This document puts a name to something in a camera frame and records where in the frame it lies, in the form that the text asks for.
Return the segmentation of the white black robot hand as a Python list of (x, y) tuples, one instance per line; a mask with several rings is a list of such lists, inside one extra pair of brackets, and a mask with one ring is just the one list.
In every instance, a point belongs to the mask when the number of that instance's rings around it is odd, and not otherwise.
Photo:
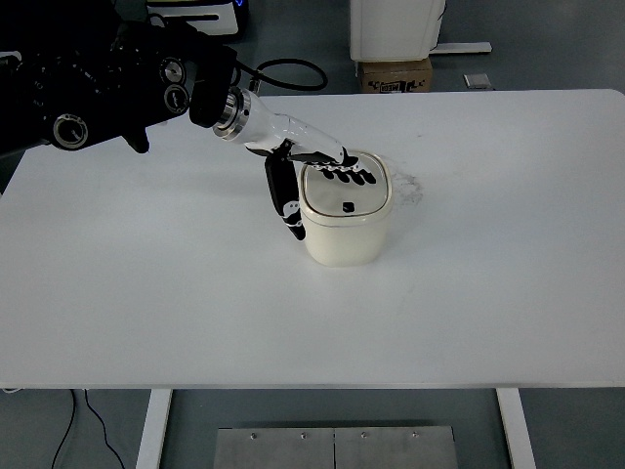
[[(271, 201), (290, 232), (298, 239), (306, 237), (300, 211), (299, 187), (294, 163), (289, 154), (321, 154), (322, 159), (344, 159), (346, 150), (333, 137), (287, 114), (274, 113), (249, 90), (232, 87), (225, 109), (213, 126), (221, 139), (245, 146), (258, 154), (270, 153), (265, 161)], [(358, 186), (375, 185), (375, 176), (367, 170), (354, 171), (343, 166), (314, 164), (328, 180)]]

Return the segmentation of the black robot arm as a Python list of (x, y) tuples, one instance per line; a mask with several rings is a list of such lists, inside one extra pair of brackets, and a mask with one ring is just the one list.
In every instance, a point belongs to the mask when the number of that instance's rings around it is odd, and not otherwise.
[(1, 153), (118, 137), (145, 153), (149, 126), (187, 115), (264, 159), (274, 209), (303, 239), (296, 162), (353, 187), (375, 175), (335, 139), (267, 110), (239, 87), (243, 71), (233, 49), (184, 22), (126, 21), (109, 1), (5, 1)]

